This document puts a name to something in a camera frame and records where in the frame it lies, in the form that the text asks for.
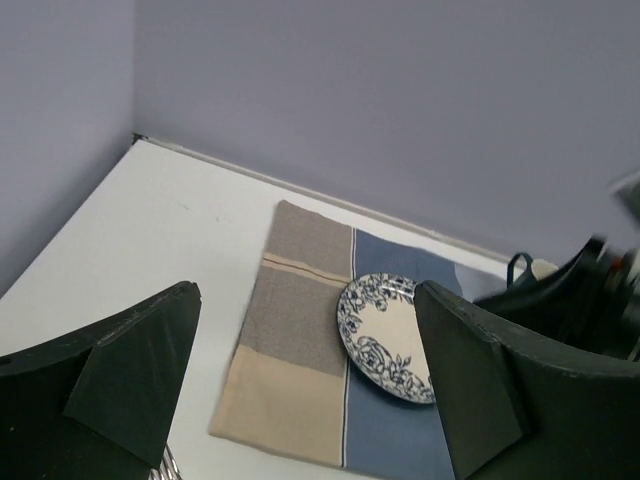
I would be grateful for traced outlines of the green mug white inside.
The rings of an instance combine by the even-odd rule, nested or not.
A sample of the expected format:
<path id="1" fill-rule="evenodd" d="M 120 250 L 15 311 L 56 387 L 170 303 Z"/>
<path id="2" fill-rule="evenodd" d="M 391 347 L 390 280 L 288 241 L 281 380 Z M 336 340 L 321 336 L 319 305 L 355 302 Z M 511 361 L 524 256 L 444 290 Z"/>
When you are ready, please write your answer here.
<path id="1" fill-rule="evenodd" d="M 516 276 L 516 266 L 520 260 L 524 262 L 524 269 L 519 276 Z M 535 259 L 526 252 L 518 252 L 507 265 L 506 290 L 534 285 L 557 270 L 558 267 L 549 261 Z"/>

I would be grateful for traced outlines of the blue patchwork cloth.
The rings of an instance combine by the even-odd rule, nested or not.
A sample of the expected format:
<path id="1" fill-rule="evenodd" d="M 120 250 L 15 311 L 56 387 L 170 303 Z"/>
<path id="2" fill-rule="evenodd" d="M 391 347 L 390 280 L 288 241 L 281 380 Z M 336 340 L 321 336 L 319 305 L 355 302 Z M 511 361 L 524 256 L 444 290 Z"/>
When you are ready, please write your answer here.
<path id="1" fill-rule="evenodd" d="M 340 294 L 377 273 L 433 280 L 468 300 L 505 285 L 280 202 L 210 434 L 378 478 L 452 478 L 437 407 L 385 392 L 342 343 Z"/>

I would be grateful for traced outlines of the black-handled fork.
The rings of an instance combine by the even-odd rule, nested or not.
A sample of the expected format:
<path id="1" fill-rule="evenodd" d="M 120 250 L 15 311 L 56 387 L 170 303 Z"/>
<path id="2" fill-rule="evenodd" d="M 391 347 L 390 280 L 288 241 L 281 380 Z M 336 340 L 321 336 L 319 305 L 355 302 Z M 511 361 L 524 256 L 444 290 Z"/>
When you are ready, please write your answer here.
<path id="1" fill-rule="evenodd" d="M 165 446 L 160 466 L 157 469 L 151 469 L 149 472 L 149 480 L 182 480 L 183 477 L 179 471 L 174 456 L 172 455 L 169 445 Z"/>

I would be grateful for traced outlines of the blue floral plate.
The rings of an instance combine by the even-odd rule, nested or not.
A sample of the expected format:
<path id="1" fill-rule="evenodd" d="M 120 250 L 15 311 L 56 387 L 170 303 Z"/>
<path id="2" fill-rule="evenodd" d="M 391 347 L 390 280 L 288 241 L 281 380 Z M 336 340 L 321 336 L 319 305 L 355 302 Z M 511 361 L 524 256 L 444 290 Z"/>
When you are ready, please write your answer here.
<path id="1" fill-rule="evenodd" d="M 435 402 L 414 308 L 416 282 L 390 273 L 363 275 L 339 296 L 338 332 L 360 372 L 401 400 Z"/>

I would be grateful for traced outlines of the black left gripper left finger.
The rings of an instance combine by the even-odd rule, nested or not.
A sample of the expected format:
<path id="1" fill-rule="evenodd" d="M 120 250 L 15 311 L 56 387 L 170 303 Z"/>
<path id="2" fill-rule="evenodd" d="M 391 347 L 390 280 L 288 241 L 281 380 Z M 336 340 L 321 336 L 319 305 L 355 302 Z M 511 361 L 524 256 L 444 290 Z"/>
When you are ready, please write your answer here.
<path id="1" fill-rule="evenodd" d="M 197 284 L 1 359 L 4 479 L 148 479 L 196 336 Z"/>

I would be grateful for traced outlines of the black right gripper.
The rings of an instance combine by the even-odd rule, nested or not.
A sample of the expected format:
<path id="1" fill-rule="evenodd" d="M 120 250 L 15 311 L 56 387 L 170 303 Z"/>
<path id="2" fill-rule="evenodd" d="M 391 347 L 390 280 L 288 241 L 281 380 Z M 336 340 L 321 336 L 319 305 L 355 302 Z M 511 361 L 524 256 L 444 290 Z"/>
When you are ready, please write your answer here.
<path id="1" fill-rule="evenodd" d="M 534 285 L 484 296 L 474 304 L 566 345 L 639 359 L 639 249 L 619 253 L 595 236 Z"/>

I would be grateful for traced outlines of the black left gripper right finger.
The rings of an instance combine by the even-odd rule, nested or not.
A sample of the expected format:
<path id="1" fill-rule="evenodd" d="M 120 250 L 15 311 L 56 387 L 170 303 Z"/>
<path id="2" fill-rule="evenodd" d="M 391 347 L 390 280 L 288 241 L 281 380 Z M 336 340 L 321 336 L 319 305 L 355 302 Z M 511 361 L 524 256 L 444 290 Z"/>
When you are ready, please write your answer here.
<path id="1" fill-rule="evenodd" d="M 542 336 L 441 285 L 417 323 L 459 479 L 635 479 L 639 366 Z"/>

